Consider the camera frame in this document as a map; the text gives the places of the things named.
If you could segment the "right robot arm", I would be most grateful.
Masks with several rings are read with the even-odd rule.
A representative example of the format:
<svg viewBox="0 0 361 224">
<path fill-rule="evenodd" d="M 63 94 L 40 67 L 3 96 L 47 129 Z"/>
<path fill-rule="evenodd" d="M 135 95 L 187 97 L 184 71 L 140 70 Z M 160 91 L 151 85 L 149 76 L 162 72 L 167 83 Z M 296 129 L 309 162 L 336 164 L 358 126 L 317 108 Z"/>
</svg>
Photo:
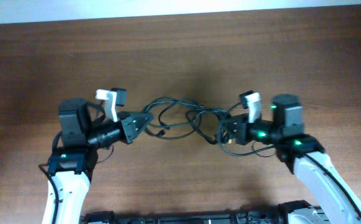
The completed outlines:
<svg viewBox="0 0 361 224">
<path fill-rule="evenodd" d="M 271 121 L 262 118 L 258 92 L 241 94 L 240 103 L 247 113 L 227 115 L 218 124 L 220 146 L 234 139 L 240 145 L 254 141 L 274 148 L 278 159 L 310 190 L 331 223 L 361 223 L 361 200 L 337 172 L 322 144 L 304 132 L 303 107 L 296 95 L 272 98 Z"/>
</svg>

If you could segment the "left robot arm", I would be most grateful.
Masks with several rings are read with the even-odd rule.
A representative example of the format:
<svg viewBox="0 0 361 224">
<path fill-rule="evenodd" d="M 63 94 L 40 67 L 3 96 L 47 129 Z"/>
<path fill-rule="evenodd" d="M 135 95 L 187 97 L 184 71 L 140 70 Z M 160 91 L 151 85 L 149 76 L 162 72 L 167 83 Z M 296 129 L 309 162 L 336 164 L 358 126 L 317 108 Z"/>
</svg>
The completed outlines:
<svg viewBox="0 0 361 224">
<path fill-rule="evenodd" d="M 89 109 L 100 105 L 84 98 L 59 104 L 61 131 L 52 142 L 52 153 L 39 166 L 48 179 L 48 197 L 43 223 L 78 223 L 90 188 L 98 150 L 116 142 L 131 144 L 152 121 L 151 113 L 119 113 L 119 120 L 103 114 L 91 119 Z"/>
</svg>

